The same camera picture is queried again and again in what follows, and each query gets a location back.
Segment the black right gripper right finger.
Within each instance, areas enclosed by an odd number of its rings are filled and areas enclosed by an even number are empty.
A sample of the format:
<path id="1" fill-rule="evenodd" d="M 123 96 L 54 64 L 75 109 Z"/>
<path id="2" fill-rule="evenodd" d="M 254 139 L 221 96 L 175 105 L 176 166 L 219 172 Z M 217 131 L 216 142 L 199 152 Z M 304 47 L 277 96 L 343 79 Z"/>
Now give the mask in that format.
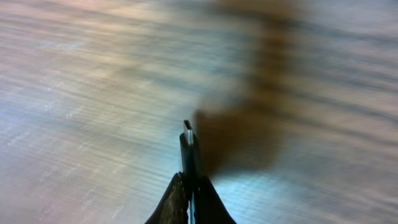
<path id="1" fill-rule="evenodd" d="M 198 181 L 195 206 L 195 218 L 198 224 L 236 224 L 208 177 L 200 177 Z"/>

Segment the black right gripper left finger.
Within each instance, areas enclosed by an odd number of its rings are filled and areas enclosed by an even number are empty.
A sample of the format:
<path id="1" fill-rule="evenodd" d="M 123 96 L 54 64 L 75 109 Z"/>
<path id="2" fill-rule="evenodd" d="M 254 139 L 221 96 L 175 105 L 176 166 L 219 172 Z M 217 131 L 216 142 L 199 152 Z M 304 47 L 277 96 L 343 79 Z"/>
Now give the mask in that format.
<path id="1" fill-rule="evenodd" d="M 187 224 L 190 189 L 186 177 L 177 172 L 145 224 Z"/>

